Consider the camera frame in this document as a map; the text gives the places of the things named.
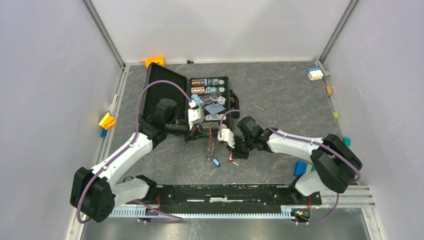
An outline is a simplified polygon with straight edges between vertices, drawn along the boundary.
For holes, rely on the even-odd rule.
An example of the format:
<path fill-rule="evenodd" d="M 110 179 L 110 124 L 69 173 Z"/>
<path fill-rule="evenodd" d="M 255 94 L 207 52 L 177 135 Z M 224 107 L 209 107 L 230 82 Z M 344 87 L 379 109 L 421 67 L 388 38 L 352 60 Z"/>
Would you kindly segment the red key tag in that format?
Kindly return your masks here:
<path fill-rule="evenodd" d="M 234 162 L 234 160 L 232 158 L 229 158 L 228 162 L 231 163 L 231 164 L 234 164 L 236 166 L 239 166 L 239 164 L 237 162 Z"/>

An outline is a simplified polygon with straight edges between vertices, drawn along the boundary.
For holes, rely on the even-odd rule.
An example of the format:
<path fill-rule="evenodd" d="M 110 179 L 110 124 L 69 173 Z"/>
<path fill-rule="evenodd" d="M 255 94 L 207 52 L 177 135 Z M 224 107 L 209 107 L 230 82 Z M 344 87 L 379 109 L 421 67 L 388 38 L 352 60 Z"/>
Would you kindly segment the blue key tag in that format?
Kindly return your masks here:
<path fill-rule="evenodd" d="M 216 157 L 214 157 L 212 160 L 211 160 L 211 162 L 216 166 L 216 167 L 220 167 L 221 166 L 221 163 L 220 163 L 220 161 L 216 158 Z"/>

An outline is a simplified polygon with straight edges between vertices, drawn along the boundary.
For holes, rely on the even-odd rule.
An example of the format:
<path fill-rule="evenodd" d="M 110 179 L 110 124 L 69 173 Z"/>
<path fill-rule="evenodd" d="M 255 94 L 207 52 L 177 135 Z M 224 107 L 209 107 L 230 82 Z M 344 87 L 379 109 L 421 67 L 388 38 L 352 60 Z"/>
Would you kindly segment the red keyring carabiner with rings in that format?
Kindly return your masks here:
<path fill-rule="evenodd" d="M 213 129 L 211 126 L 208 128 L 208 149 L 207 149 L 207 162 L 209 163 L 215 156 L 216 156 L 216 150 L 215 150 L 215 139 L 213 134 Z"/>

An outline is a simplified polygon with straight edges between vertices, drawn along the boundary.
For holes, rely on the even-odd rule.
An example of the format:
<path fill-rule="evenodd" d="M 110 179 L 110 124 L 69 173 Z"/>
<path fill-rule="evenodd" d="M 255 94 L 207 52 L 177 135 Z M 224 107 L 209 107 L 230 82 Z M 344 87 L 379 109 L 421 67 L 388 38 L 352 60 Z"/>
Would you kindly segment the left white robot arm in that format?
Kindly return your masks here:
<path fill-rule="evenodd" d="M 77 210 L 79 223 L 93 220 L 104 221 L 114 210 L 123 204 L 142 200 L 153 203 L 157 190 L 143 178 L 136 177 L 128 182 L 119 183 L 120 177 L 141 159 L 163 142 L 169 133 L 187 134 L 195 124 L 205 118 L 202 104 L 191 100 L 187 106 L 187 122 L 176 124 L 179 107 L 172 99 L 161 99 L 155 111 L 138 125 L 126 142 L 101 163 L 90 169 L 81 167 L 75 172 L 70 204 Z"/>

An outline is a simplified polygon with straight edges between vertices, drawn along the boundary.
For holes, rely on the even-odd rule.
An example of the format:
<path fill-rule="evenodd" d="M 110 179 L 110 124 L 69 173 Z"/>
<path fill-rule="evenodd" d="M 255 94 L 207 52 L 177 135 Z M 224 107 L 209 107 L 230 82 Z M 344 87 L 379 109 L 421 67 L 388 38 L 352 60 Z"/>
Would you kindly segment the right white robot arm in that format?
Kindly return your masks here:
<path fill-rule="evenodd" d="M 250 151 L 257 150 L 294 156 L 315 168 L 292 182 L 288 196 L 295 204 L 302 204 L 310 195 L 322 190 L 342 194 L 361 177 L 361 160 L 335 134 L 324 138 L 303 137 L 273 127 L 262 128 L 250 116 L 240 120 L 237 127 L 241 135 L 223 127 L 217 134 L 218 140 L 227 144 L 232 158 L 247 159 Z"/>

